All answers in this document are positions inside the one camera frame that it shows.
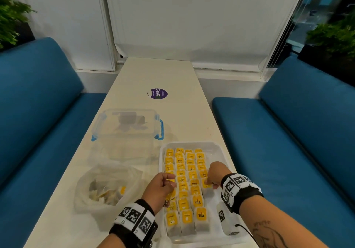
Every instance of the table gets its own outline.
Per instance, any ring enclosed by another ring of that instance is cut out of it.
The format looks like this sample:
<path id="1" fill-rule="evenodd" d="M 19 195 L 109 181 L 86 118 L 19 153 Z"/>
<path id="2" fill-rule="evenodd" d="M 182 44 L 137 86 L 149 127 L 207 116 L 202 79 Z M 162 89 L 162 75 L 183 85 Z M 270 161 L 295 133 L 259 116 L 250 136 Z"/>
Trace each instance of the table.
<path id="1" fill-rule="evenodd" d="M 149 91 L 154 88 L 167 91 L 167 97 L 150 98 Z M 222 147 L 229 168 L 235 171 L 190 62 L 128 58 L 97 115 L 110 108 L 156 110 L 164 121 L 165 128 L 165 139 L 155 140 L 156 150 L 171 141 L 214 141 Z M 93 166 L 89 160 L 95 144 L 91 142 L 91 130 L 97 115 L 47 203 L 25 248 L 96 247 L 107 236 L 107 232 L 99 230 L 90 214 L 77 214 L 73 206 L 76 183 Z M 145 171 L 143 178 L 149 181 L 149 178 L 158 172 L 158 159 L 136 167 Z M 251 240 L 233 247 L 257 246 Z"/>

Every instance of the person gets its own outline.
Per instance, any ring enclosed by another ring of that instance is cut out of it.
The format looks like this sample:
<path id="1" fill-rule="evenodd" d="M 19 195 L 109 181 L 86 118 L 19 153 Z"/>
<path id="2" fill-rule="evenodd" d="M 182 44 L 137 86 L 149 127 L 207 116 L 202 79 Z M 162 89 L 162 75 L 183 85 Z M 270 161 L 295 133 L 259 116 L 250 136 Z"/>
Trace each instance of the person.
<path id="1" fill-rule="evenodd" d="M 214 189 L 223 186 L 226 177 L 233 173 L 221 162 L 213 162 L 208 170 L 206 184 Z M 164 206 L 165 199 L 176 184 L 174 174 L 159 173 L 148 184 L 142 199 L 151 207 L 156 215 Z M 244 199 L 238 210 L 255 241 L 262 248 L 326 248 L 316 236 L 299 224 L 296 220 L 271 204 L 263 195 Z M 109 234 L 98 248 L 125 248 L 124 243 L 116 234 Z"/>

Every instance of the black cable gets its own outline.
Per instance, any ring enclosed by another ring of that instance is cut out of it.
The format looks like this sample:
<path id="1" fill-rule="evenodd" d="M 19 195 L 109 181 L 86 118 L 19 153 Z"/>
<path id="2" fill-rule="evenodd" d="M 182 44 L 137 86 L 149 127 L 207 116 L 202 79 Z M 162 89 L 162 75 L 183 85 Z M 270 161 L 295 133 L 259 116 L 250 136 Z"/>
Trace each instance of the black cable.
<path id="1" fill-rule="evenodd" d="M 246 229 L 245 227 L 243 227 L 241 224 L 235 224 L 234 226 L 235 226 L 235 227 L 240 226 L 240 227 L 244 228 L 244 230 L 253 238 L 253 240 L 255 241 L 256 245 L 257 245 L 258 247 L 260 247 L 260 246 L 258 245 L 258 243 L 256 242 L 256 240 L 254 239 L 253 235 L 251 235 L 251 233 L 249 232 L 248 229 Z"/>

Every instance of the tattoo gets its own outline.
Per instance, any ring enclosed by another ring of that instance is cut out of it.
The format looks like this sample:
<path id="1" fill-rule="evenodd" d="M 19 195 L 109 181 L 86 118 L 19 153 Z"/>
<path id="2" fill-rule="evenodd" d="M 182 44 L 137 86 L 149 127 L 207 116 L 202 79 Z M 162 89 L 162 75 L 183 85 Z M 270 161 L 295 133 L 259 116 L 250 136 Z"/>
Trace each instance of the tattoo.
<path id="1" fill-rule="evenodd" d="M 254 223 L 252 234 L 260 248 L 288 248 L 284 238 L 279 232 L 270 227 L 270 221 Z"/>

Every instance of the blue seat cushion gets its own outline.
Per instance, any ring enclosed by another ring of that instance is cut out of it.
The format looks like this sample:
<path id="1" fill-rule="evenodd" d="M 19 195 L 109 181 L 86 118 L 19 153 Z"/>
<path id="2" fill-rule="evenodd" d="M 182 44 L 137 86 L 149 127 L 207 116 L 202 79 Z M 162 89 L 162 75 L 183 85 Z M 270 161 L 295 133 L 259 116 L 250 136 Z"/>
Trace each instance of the blue seat cushion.
<path id="1" fill-rule="evenodd" d="M 51 38 L 0 53 L 0 185 L 82 89 Z"/>
<path id="2" fill-rule="evenodd" d="M 354 246 L 355 213 L 260 101 L 218 97 L 212 108 L 238 172 L 330 248 Z"/>
<path id="3" fill-rule="evenodd" d="M 1 247 L 24 246 L 105 96 L 81 94 L 2 184 Z"/>
<path id="4" fill-rule="evenodd" d="M 355 88 L 289 57 L 259 96 L 355 203 Z"/>

